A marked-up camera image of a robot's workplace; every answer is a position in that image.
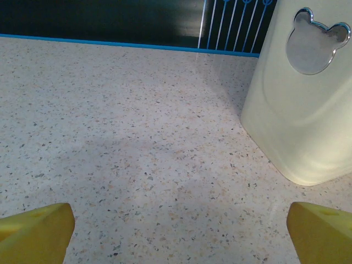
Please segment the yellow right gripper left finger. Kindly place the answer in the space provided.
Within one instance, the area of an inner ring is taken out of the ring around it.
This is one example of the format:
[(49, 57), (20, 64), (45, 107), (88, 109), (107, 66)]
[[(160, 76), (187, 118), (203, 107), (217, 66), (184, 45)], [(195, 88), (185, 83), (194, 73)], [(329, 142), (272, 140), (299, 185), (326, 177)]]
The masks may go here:
[(75, 228), (69, 203), (1, 219), (1, 263), (63, 263)]

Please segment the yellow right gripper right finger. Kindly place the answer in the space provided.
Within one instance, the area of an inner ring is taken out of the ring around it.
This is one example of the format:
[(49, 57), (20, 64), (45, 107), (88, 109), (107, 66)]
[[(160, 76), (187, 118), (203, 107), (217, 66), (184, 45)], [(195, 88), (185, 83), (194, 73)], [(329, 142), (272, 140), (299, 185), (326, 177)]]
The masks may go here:
[(293, 202), (287, 228), (301, 263), (351, 263), (351, 213)]

